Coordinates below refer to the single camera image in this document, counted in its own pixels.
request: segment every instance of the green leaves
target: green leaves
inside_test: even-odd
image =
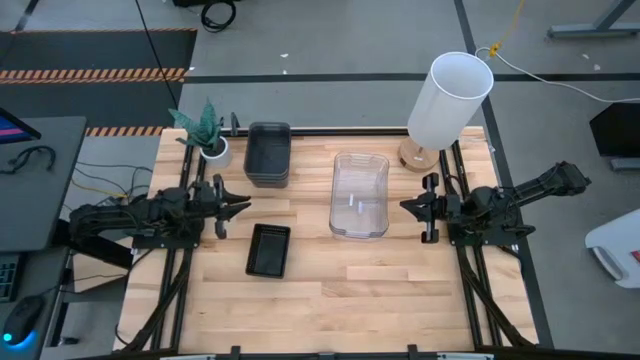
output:
[[[176,123],[182,126],[189,134],[187,140],[177,139],[178,142],[199,146],[205,150],[213,150],[217,147],[221,123],[217,120],[216,111],[208,98],[202,110],[199,123],[191,120],[191,118],[178,110],[169,109],[169,113]]]

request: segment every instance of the wooden lamp base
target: wooden lamp base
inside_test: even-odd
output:
[[[416,144],[410,137],[407,137],[400,143],[398,157],[400,158],[400,163],[406,169],[413,172],[426,172],[438,163],[440,152],[425,149]]]

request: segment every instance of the wooden table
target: wooden table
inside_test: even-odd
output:
[[[182,130],[163,132],[150,194],[178,185],[184,146],[175,139],[183,136]],[[227,189],[251,195],[252,205],[227,225],[226,240],[216,239],[214,221],[207,221],[193,257],[180,353],[229,353],[232,345],[240,345],[243,353],[402,352],[407,344],[417,344],[420,351],[471,350],[458,263],[446,227],[438,224],[438,244],[424,245],[420,243],[424,223],[416,222],[398,204],[423,192],[424,174],[412,173],[398,161],[403,138],[294,137],[290,182],[282,190],[253,187],[242,168],[246,139],[229,139],[233,162],[227,169],[207,167],[205,179],[211,181],[219,172]],[[466,128],[460,145],[470,187],[495,186],[482,128]],[[342,151],[389,159],[390,224],[379,241],[332,237],[333,160]],[[192,179],[197,158],[194,155]],[[255,223],[291,227],[283,280],[245,274]],[[156,306],[165,255],[166,251],[155,250],[131,274],[119,326],[126,340]],[[521,333],[536,342],[518,261],[491,247],[486,248],[485,258],[496,302]],[[484,309],[477,303],[485,343],[490,343]],[[172,309],[168,314],[164,346]],[[115,347],[122,345],[116,341]]]

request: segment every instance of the floor mat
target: floor mat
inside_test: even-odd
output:
[[[90,136],[157,135],[173,126],[196,31],[0,34],[0,106],[18,117],[86,116]]]

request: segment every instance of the white cable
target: white cable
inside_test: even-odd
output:
[[[476,55],[476,57],[478,57],[478,53],[479,53],[480,51],[483,51],[483,50],[490,51],[491,49],[489,49],[488,47],[481,47],[481,48],[479,48],[478,50],[476,50],[476,54],[475,54],[475,55]],[[596,101],[600,101],[600,102],[603,102],[603,103],[609,103],[609,104],[619,103],[619,102],[640,101],[640,98],[619,99],[619,100],[607,100],[607,99],[601,99],[601,98],[599,98],[599,97],[597,97],[597,96],[595,96],[595,95],[589,94],[588,92],[586,92],[586,91],[584,91],[584,90],[582,90],[582,89],[580,89],[580,88],[577,88],[577,87],[575,87],[575,86],[571,86],[571,85],[568,85],[568,84],[563,84],[563,83],[559,83],[559,82],[555,82],[555,81],[548,81],[548,80],[545,80],[545,79],[543,79],[543,78],[541,78],[541,77],[539,77],[539,76],[533,75],[532,73],[530,73],[530,72],[528,72],[528,71],[526,71],[526,70],[523,70],[523,69],[521,69],[521,68],[519,68],[519,67],[517,67],[517,66],[515,66],[515,65],[511,64],[510,62],[508,62],[507,60],[505,60],[505,59],[504,59],[500,54],[497,54],[497,53],[496,53],[496,56],[497,56],[497,57],[498,57],[498,59],[500,59],[500,60],[501,60],[505,65],[507,65],[508,67],[512,68],[513,70],[516,70],[516,71],[521,72],[521,73],[523,73],[523,74],[527,74],[527,75],[531,76],[532,78],[534,78],[534,79],[536,79],[536,80],[542,81],[542,82],[543,82],[543,83],[545,83],[545,84],[555,85],[555,86],[562,86],[562,87],[565,87],[565,88],[568,88],[568,89],[571,89],[571,90],[575,90],[575,91],[577,91],[577,92],[579,92],[579,93],[582,93],[582,94],[584,94],[584,95],[587,95],[588,97],[590,97],[590,98],[592,98],[593,100],[596,100]]]

